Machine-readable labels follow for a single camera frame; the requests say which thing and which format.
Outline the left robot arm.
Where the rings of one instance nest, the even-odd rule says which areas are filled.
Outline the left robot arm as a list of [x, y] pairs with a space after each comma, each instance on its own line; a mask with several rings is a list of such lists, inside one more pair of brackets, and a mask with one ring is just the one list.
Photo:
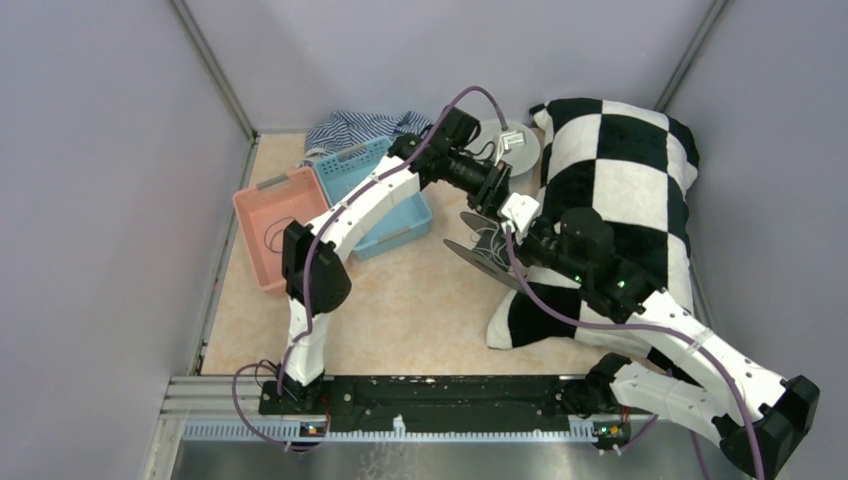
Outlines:
[[291, 317], [276, 390], [292, 410], [308, 413], [319, 404], [321, 388], [315, 381], [324, 372], [330, 315], [352, 287], [345, 262], [387, 213], [429, 184], [445, 181], [466, 193], [475, 212], [498, 216], [509, 195], [511, 172], [502, 156], [515, 131], [502, 122], [490, 141], [490, 156], [478, 160], [467, 147], [481, 131], [476, 118], [447, 107], [425, 136], [399, 136], [368, 176], [327, 212], [285, 228], [282, 276]]

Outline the black cable spool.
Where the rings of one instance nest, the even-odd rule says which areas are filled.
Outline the black cable spool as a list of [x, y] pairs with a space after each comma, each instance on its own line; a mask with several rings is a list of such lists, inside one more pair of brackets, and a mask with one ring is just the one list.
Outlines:
[[460, 219], [472, 231], [472, 247], [453, 240], [443, 243], [461, 259], [511, 290], [523, 292], [506, 251], [506, 240], [500, 226], [472, 212], [461, 212]]

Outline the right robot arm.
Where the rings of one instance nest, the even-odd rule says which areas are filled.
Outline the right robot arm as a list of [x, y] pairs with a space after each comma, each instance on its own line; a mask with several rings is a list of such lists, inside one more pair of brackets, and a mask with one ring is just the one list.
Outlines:
[[525, 294], [545, 313], [578, 328], [630, 332], [664, 354], [690, 382], [616, 355], [586, 385], [600, 412], [619, 405], [651, 412], [715, 443], [740, 471], [775, 478], [809, 433], [820, 390], [799, 375], [785, 379], [729, 345], [682, 307], [638, 265], [618, 255], [613, 232], [591, 208], [566, 212], [554, 227], [541, 206], [519, 195], [498, 214], [511, 262], [541, 266], [578, 283], [607, 323], [575, 321], [547, 305], [525, 278]]

